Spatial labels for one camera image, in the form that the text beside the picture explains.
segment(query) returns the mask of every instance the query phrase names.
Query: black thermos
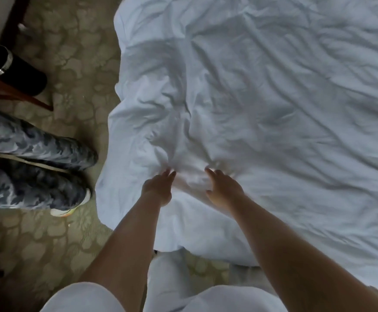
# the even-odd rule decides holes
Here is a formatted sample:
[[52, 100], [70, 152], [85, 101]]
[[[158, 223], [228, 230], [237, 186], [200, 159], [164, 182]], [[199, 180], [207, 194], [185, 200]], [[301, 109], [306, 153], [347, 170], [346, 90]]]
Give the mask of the black thermos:
[[1, 45], [0, 80], [30, 96], [40, 94], [47, 84], [46, 74]]

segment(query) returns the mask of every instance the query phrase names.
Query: bed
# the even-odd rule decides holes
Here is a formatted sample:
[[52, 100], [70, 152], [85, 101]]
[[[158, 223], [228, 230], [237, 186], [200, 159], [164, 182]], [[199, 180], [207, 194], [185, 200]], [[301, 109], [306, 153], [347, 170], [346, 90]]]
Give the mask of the bed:
[[378, 0], [123, 0], [97, 209], [178, 171], [155, 249], [258, 265], [206, 166], [378, 288]]

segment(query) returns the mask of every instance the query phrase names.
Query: sneaker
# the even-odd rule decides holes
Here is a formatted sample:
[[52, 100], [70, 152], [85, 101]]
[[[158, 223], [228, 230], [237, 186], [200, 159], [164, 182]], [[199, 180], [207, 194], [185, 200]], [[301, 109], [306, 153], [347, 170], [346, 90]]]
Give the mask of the sneaker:
[[86, 204], [90, 199], [91, 199], [91, 190], [88, 188], [86, 189], [85, 198], [75, 208], [72, 208], [69, 210], [51, 209], [50, 214], [54, 217], [67, 217], [68, 215], [72, 215], [75, 212], [76, 208]]

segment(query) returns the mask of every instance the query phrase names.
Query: leg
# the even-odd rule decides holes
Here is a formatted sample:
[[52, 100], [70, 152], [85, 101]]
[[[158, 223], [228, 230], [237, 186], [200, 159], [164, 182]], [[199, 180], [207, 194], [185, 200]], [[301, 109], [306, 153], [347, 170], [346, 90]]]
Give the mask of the leg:
[[0, 208], [69, 210], [85, 195], [76, 176], [0, 158]]
[[79, 141], [54, 136], [0, 112], [0, 153], [76, 171], [97, 162], [97, 154]]
[[261, 267], [229, 265], [229, 284], [259, 288], [278, 297]]
[[177, 301], [193, 295], [184, 249], [159, 253], [150, 264], [143, 312], [171, 311]]

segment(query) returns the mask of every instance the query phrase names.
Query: forearm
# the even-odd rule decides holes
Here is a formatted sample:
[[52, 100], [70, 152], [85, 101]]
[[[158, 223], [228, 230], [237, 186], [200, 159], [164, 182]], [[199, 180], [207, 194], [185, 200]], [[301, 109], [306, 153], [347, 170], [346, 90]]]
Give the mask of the forearm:
[[142, 196], [81, 278], [107, 288], [127, 312], [140, 309], [159, 212], [158, 199]]
[[290, 312], [378, 310], [378, 295], [249, 198], [230, 211]]

